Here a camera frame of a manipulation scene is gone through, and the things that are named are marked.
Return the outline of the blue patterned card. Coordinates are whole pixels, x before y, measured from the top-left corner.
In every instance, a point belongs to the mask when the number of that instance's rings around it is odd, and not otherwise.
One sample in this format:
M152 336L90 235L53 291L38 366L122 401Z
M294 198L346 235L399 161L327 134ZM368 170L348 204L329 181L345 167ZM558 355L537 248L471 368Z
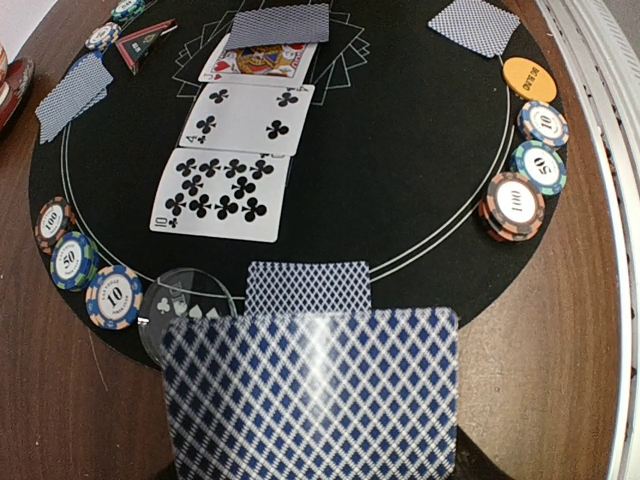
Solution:
M153 232L273 243L290 158L176 148L158 185Z

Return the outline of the grey dealer button disc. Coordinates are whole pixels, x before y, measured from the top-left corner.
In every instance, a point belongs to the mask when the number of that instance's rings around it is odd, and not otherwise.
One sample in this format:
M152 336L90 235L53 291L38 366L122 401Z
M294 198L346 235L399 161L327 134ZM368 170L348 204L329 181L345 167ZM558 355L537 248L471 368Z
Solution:
M177 268L160 275L146 290L138 333L147 355L160 367L161 340L172 320L213 320L236 313L231 294L216 277L201 269Z

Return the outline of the dark red saucer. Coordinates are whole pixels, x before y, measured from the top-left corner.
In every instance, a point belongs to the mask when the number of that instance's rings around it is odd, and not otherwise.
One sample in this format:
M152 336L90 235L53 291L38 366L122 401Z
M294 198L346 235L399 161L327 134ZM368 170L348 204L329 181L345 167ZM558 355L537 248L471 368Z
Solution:
M22 57L8 64L7 75L1 86L1 129L9 123L30 87L35 62Z

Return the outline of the red black triangle marker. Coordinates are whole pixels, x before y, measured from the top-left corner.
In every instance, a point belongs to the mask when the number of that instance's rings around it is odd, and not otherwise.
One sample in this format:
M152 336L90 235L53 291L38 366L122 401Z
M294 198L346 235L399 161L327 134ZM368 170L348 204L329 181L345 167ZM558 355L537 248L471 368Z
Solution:
M116 48L133 75L164 38L177 28L175 19L166 20L120 38Z

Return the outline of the single grey playing card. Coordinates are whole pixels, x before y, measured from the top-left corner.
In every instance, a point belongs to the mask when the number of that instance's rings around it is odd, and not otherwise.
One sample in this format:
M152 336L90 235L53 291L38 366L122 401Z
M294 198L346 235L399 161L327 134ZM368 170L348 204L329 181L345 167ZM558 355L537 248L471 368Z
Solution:
M53 140L81 112L103 99L112 81L100 53L81 57L36 108L39 143Z

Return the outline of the orange black chips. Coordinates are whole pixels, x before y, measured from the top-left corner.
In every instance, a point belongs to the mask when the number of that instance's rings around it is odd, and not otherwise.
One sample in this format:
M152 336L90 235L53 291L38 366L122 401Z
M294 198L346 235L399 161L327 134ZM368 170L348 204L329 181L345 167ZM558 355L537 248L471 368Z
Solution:
M478 214L487 233L496 241L523 242L533 239L542 227L545 202L524 175L501 172L489 181Z
M34 225L34 237L39 249L51 255L58 241L76 226L75 213L62 196L44 204Z

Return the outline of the orange big blind button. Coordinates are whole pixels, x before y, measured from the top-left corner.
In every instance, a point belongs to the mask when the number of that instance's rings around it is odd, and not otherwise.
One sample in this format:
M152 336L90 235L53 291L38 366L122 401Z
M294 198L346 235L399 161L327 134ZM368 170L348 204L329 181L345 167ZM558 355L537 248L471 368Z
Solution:
M550 103L557 96L554 79L533 60L511 57L504 62L502 75L507 86L525 100Z

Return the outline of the green chips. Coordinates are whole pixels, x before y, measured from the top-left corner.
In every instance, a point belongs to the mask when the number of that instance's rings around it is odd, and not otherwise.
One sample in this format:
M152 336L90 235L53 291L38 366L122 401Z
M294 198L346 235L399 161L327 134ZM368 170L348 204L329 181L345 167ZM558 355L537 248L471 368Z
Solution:
M142 13L145 6L144 0L120 0L111 11L112 19L116 22L130 20Z
M92 239L72 231L56 244L50 260L50 274L56 287L79 292L89 286L98 272L100 256Z
M514 150L510 169L528 178L545 196L558 195L566 186L564 161L555 150L538 140L525 141Z

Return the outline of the blue cream chips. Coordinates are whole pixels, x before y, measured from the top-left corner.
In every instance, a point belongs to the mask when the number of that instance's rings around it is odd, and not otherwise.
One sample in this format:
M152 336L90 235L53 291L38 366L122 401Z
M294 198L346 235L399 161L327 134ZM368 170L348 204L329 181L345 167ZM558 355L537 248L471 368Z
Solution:
M569 141L569 125L565 117L546 102L526 102L517 116L517 126L525 139L540 141L554 150Z
M85 41L85 47L91 51L104 51L113 45L121 35L121 27L114 22L107 22L96 28Z
M92 279L85 295L92 323L106 330L122 330L138 318L143 287L134 271L123 265L102 268Z

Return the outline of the black round poker mat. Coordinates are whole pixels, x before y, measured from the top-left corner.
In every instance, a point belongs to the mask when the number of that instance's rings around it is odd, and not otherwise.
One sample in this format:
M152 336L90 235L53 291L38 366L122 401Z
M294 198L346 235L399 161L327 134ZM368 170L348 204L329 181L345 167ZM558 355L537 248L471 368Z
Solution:
M312 61L314 85L273 243L155 233L161 174L200 92L209 52L253 1L152 1L130 31L177 29L137 74L110 50L107 96L35 147L32 212L63 196L106 264L141 277L155 311L169 301L154 281L193 271L192 312L228 313L254 261L365 261L376 308L448 306L468 323L526 266L537 240L499 243L476 203L520 143L521 100L498 58L461 47L429 25L442 1L335 1L331 37Z

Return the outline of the four of clubs card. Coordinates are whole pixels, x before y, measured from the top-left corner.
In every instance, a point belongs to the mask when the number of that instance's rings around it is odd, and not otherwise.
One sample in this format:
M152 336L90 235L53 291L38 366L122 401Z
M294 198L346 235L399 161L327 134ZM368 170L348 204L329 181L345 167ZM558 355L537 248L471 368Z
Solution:
M293 156L314 90L310 84L209 84L200 92L178 145Z

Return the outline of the jack of hearts card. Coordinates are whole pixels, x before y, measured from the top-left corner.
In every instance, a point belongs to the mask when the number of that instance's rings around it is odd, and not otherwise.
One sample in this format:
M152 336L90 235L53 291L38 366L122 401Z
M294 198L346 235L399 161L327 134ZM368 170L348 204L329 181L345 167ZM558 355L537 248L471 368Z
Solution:
M279 44L230 50L226 34L201 69L202 83L299 87L318 47L317 43Z

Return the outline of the grey playing card deck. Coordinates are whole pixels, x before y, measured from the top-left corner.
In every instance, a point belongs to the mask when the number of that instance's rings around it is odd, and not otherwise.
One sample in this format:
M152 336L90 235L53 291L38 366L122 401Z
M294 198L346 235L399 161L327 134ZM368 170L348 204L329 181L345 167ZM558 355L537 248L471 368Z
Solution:
M458 319L447 307L175 320L164 392L182 479L444 479Z

